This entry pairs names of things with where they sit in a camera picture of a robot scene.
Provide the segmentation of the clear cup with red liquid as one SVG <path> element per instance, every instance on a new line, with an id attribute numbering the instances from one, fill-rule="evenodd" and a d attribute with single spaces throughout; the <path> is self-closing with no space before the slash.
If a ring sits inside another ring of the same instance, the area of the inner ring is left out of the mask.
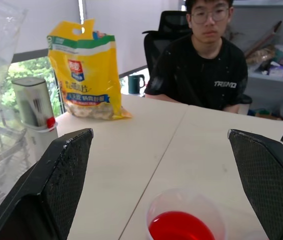
<path id="1" fill-rule="evenodd" d="M 228 240 L 217 205 L 194 190 L 167 189 L 149 203 L 145 214 L 147 240 Z"/>

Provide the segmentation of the person in black t-shirt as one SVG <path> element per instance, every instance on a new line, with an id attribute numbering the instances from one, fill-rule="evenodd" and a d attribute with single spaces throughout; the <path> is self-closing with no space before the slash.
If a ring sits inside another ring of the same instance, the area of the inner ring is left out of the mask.
<path id="1" fill-rule="evenodd" d="M 166 47 L 145 89 L 150 99 L 237 114 L 248 82 L 241 49 L 224 38 L 234 0 L 186 0 L 191 34 Z"/>

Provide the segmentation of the yellow oatmeal bag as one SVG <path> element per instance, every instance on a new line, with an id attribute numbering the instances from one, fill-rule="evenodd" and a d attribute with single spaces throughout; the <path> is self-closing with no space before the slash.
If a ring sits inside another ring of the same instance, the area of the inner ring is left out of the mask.
<path id="1" fill-rule="evenodd" d="M 122 106 L 115 36 L 94 31 L 94 23 L 62 21 L 47 36 L 64 107 L 79 118 L 130 118 Z"/>

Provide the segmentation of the white cylindrical appliance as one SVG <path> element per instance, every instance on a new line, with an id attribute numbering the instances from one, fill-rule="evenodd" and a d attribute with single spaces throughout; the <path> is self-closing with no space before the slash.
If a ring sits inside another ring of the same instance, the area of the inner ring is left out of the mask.
<path id="1" fill-rule="evenodd" d="M 58 138 L 47 82 L 40 77 L 23 77 L 13 80 L 12 87 L 21 123 L 27 128 L 34 159 L 38 161 Z"/>

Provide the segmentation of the dark green mug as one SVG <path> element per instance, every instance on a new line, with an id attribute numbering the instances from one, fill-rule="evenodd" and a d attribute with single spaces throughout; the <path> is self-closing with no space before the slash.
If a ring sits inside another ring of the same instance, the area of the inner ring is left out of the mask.
<path id="1" fill-rule="evenodd" d="M 140 89 L 146 86 L 145 76 L 143 74 L 139 75 L 129 75 L 128 76 L 128 93 L 129 94 L 140 94 Z"/>

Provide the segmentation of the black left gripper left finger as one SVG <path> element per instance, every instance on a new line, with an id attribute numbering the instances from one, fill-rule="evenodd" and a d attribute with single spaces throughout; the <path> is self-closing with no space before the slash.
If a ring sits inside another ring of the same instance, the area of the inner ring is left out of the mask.
<path id="1" fill-rule="evenodd" d="M 84 128 L 51 142 L 0 204 L 0 240 L 67 240 L 93 137 Z"/>

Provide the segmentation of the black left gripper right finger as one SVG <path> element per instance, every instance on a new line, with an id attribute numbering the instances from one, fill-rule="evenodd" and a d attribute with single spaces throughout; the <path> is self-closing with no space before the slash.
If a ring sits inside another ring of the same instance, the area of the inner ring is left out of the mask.
<path id="1" fill-rule="evenodd" d="M 269 240 L 283 240 L 283 144 L 230 129 L 227 138 L 245 195 Z"/>

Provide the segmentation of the cluttered grey shelf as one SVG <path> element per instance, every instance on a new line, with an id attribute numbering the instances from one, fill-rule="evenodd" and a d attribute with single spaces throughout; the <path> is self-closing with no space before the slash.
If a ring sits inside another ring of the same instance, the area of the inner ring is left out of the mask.
<path id="1" fill-rule="evenodd" d="M 283 5 L 236 5 L 227 35 L 246 56 L 244 110 L 283 119 Z"/>

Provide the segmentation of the black office chair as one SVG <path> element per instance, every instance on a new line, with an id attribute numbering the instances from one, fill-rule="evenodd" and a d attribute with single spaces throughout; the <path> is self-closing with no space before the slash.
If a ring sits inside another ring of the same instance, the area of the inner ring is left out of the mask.
<path id="1" fill-rule="evenodd" d="M 144 31 L 144 52 L 151 73 L 165 48 L 173 41 L 191 33 L 185 11 L 166 10 L 161 13 L 158 30 Z"/>

